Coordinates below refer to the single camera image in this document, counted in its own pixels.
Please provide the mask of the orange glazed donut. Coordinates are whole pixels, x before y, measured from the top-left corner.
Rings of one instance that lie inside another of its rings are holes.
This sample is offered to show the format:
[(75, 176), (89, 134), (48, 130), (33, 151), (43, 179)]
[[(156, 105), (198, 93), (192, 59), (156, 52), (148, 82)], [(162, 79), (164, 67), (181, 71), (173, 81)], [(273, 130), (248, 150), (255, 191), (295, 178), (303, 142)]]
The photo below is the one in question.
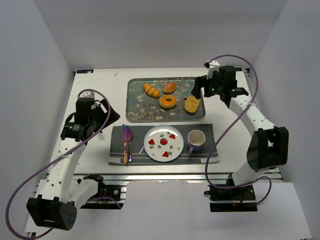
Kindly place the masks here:
[(159, 105), (164, 109), (171, 109), (177, 104), (177, 99), (172, 94), (167, 94), (159, 99)]

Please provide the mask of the striped long bread roll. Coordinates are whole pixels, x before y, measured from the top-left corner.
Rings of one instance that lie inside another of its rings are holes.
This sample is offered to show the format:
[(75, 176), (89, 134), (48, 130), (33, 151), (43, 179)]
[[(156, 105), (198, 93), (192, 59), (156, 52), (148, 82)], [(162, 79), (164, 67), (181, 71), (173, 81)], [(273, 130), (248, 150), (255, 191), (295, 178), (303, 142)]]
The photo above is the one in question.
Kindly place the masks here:
[(160, 98), (161, 96), (161, 93), (158, 89), (156, 89), (154, 86), (152, 86), (151, 84), (149, 83), (144, 83), (143, 84), (143, 90), (144, 92), (150, 96), (150, 97), (153, 97), (153, 98)]

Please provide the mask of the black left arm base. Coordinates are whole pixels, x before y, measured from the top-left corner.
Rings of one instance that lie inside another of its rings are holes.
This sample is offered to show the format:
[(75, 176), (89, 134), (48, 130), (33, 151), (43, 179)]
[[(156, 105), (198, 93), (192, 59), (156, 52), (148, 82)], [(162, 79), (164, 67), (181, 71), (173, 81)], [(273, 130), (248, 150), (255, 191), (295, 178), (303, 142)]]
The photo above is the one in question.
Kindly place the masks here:
[(117, 183), (105, 183), (102, 175), (87, 174), (77, 180), (78, 185), (86, 180), (93, 180), (97, 185), (94, 191), (81, 209), (119, 210), (124, 205), (124, 185)]

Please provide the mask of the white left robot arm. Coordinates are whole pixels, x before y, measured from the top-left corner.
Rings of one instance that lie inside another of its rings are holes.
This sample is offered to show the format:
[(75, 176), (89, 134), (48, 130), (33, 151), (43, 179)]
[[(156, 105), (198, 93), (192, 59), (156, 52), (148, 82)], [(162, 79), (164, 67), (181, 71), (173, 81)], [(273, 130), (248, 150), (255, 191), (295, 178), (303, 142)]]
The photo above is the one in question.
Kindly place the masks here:
[(78, 209), (91, 199), (107, 195), (104, 178), (97, 174), (78, 179), (73, 190), (70, 185), (87, 140), (116, 122), (120, 115), (105, 99), (80, 97), (75, 107), (60, 134), (58, 156), (61, 160), (52, 165), (37, 197), (29, 198), (26, 204), (38, 227), (69, 231), (75, 224)]

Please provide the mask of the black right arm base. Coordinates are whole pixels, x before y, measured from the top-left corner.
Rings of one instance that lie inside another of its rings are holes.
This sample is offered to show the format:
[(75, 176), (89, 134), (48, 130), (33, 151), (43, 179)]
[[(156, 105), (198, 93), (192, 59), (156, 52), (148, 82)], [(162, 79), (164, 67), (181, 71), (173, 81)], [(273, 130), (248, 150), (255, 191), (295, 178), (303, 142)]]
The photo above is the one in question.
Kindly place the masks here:
[(257, 212), (256, 195), (252, 185), (233, 189), (208, 186), (203, 193), (209, 198), (212, 213)]

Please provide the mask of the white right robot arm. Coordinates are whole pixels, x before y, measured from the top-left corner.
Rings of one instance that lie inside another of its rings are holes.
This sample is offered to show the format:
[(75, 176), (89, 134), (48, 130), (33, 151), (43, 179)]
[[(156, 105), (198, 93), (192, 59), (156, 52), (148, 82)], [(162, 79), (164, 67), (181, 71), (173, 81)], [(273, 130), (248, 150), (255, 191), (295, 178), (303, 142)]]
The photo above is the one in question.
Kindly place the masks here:
[(253, 183), (264, 171), (283, 166), (288, 161), (289, 131), (269, 121), (253, 104), (247, 90), (237, 85), (236, 68), (221, 66), (217, 61), (207, 63), (206, 75), (195, 78), (191, 94), (199, 99), (218, 95), (220, 100), (237, 115), (251, 136), (246, 162), (228, 179), (229, 186)]

